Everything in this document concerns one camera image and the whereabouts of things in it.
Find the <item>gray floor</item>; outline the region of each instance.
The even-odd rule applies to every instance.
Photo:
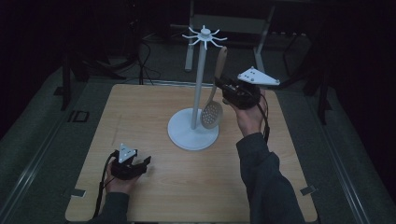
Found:
[[[289,41],[282,35],[270,35],[262,54],[266,73],[281,81],[289,78],[282,62],[282,51]],[[147,62],[150,70],[147,71],[152,79],[195,81],[195,69],[190,73],[184,72],[185,43],[148,44],[151,53]],[[308,46],[309,43],[302,37],[290,50],[288,59],[291,68],[301,62]],[[225,74],[233,76],[255,65],[252,52],[250,48],[229,47]],[[198,59],[197,53],[198,50],[195,51],[194,65]],[[217,53],[218,49],[212,47],[207,52],[204,82],[211,82]],[[148,55],[146,47],[142,47],[141,55],[143,58]],[[17,199],[14,201],[16,209],[10,211],[8,223],[66,222],[64,212],[70,190],[77,182],[111,88],[115,83],[135,84],[138,71],[138,67],[134,66],[120,73],[128,77],[126,81],[97,76],[92,76],[88,83],[74,81],[72,103],[64,112],[60,111],[61,97],[53,95],[62,83],[62,70],[48,78],[1,142],[0,199],[3,209],[7,198],[15,195],[14,186],[25,174],[25,167],[35,156],[42,158],[37,166],[38,172],[27,181],[29,188],[20,197],[12,198]],[[328,124],[323,126],[316,115],[318,97],[304,96],[303,85],[304,80],[276,91],[276,95],[307,183],[318,189],[312,193],[318,210],[317,223],[395,223],[395,205],[367,158],[361,140],[339,105],[335,92],[330,89],[328,99],[332,110],[326,112]],[[67,122],[72,110],[89,111],[88,122]],[[348,174],[347,180],[340,174],[340,169]],[[346,182],[351,184],[347,185],[349,189],[343,184]],[[363,208],[360,214],[365,216],[356,214],[353,208],[359,205],[352,204],[349,192],[358,196]]]

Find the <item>hand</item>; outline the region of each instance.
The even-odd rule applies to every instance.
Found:
[[[134,188],[134,184],[136,183],[137,179],[140,177],[137,176],[133,179],[130,180],[121,180],[114,175],[111,174],[111,166],[113,165],[113,162],[111,162],[106,169],[106,180],[105,180],[105,185],[106,185],[106,192],[121,192],[121,193],[126,193],[130,194],[132,192],[132,189]]]
[[[265,96],[265,90],[261,90],[261,94]],[[244,137],[252,133],[260,133],[262,131],[262,112],[257,106],[253,106],[250,109],[241,110],[235,105],[230,104],[236,114],[236,121],[238,122],[239,129]],[[263,97],[260,97],[260,106],[265,111],[266,104]]]

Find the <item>wooden handle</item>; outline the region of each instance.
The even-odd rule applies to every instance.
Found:
[[[216,70],[215,70],[216,78],[221,77],[221,73],[224,68],[226,58],[227,58],[227,47],[222,47],[219,52],[218,61],[216,62]]]

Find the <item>table top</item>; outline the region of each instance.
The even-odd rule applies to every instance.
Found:
[[[210,88],[202,88],[200,108]],[[214,100],[221,102],[221,92]],[[266,92],[271,127],[268,146],[280,158],[280,171],[293,185],[307,222],[317,219],[289,130],[273,91]],[[176,112],[193,107],[194,87],[115,85],[106,103],[82,167],[66,219],[92,218],[98,183],[107,157],[120,143],[138,149],[135,162],[151,156],[130,198],[128,219],[136,222],[249,222],[245,185],[239,171],[235,143],[242,138],[233,110],[223,105],[216,142],[203,150],[188,151],[169,138],[167,124]]]

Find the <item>forearm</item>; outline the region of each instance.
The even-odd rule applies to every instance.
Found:
[[[101,223],[127,223],[129,195],[125,193],[110,192],[106,195],[105,205],[102,213],[87,224],[101,224]]]
[[[247,187],[250,223],[304,223],[294,190],[279,172],[279,158],[269,152],[262,134],[250,134],[236,146]]]

